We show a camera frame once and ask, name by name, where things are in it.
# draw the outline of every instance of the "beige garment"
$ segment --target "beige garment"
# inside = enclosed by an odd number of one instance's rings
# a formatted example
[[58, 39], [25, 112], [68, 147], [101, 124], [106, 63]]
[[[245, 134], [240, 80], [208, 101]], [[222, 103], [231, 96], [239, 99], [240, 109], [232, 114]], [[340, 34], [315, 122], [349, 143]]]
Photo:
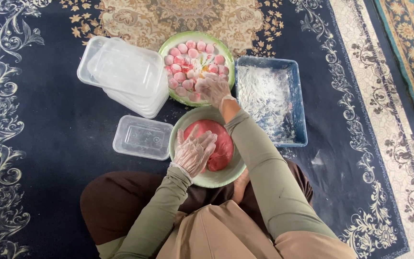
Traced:
[[356, 256], [340, 240], [308, 231], [286, 232], [276, 239], [274, 247], [256, 223], [230, 200], [220, 206], [205, 206], [183, 218], [157, 256], [157, 259], [188, 258], [354, 259]]

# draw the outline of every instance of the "blue plastic tray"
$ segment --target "blue plastic tray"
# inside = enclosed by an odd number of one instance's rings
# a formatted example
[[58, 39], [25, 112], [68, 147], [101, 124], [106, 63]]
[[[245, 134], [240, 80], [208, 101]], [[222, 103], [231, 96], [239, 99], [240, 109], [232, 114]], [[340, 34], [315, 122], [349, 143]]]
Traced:
[[[292, 110], [286, 116], [284, 122], [280, 125], [280, 132], [274, 132], [275, 134], [284, 135], [284, 138], [290, 140], [289, 142], [282, 143], [282, 141], [274, 141], [273, 144], [276, 147], [304, 147], [308, 144], [308, 137], [306, 134], [306, 121], [305, 111], [303, 108], [303, 97], [301, 94], [301, 83], [299, 78], [298, 64], [294, 60], [286, 59], [272, 59], [272, 58], [259, 58], [254, 56], [241, 56], [237, 59], [235, 65], [236, 75], [236, 92], [238, 102], [241, 104], [239, 99], [239, 93], [241, 91], [240, 75], [237, 73], [238, 66], [254, 66], [258, 68], [271, 68], [273, 70], [290, 70], [290, 74], [293, 77], [292, 83], [289, 85], [290, 88], [290, 103], [292, 104]], [[294, 130], [294, 137], [288, 138], [289, 130]]]

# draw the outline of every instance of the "flour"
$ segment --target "flour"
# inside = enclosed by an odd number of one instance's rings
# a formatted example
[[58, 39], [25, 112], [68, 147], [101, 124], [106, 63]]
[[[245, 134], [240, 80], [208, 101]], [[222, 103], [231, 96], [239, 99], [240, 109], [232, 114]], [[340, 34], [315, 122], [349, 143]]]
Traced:
[[268, 134], [273, 144], [294, 143], [290, 70], [237, 67], [237, 91], [241, 107]]

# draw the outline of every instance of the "plastic glove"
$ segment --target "plastic glove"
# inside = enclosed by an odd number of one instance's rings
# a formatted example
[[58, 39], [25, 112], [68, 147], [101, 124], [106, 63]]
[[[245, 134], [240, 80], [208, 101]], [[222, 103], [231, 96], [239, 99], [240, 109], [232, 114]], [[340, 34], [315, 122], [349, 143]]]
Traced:
[[199, 78], [196, 82], [196, 91], [201, 93], [203, 99], [207, 100], [213, 107], [220, 109], [226, 99], [236, 100], [230, 91], [230, 86], [226, 80], [215, 73], [203, 73], [204, 78]]
[[183, 130], [177, 133], [178, 146], [175, 148], [175, 157], [170, 166], [181, 168], [190, 178], [197, 176], [207, 164], [207, 160], [215, 150], [217, 134], [206, 131], [199, 137], [194, 137], [199, 131], [196, 125], [188, 138], [183, 137]]

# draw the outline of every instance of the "green rimmed plate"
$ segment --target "green rimmed plate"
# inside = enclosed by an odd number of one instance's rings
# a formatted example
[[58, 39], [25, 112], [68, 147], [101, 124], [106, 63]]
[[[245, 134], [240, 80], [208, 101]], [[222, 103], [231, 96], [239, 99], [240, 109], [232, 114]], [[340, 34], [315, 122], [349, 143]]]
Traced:
[[[169, 54], [169, 50], [173, 47], [178, 46], [180, 43], [185, 43], [189, 40], [198, 42], [203, 41], [206, 44], [215, 44], [215, 53], [214, 54], [221, 54], [224, 57], [224, 65], [229, 69], [230, 73], [228, 75], [228, 83], [230, 84], [230, 89], [234, 86], [234, 60], [231, 52], [228, 50], [227, 46], [223, 44], [219, 39], [209, 35], [207, 33], [203, 33], [200, 31], [186, 31], [180, 32], [175, 34], [174, 36], [168, 38], [164, 44], [162, 44], [161, 48], [159, 49], [159, 54], [163, 57]], [[192, 106], [192, 107], [201, 107], [207, 106], [209, 103], [205, 100], [201, 100], [199, 102], [193, 102], [188, 97], [181, 97], [175, 94], [175, 91], [169, 88], [169, 95], [170, 97], [174, 98], [178, 102]]]

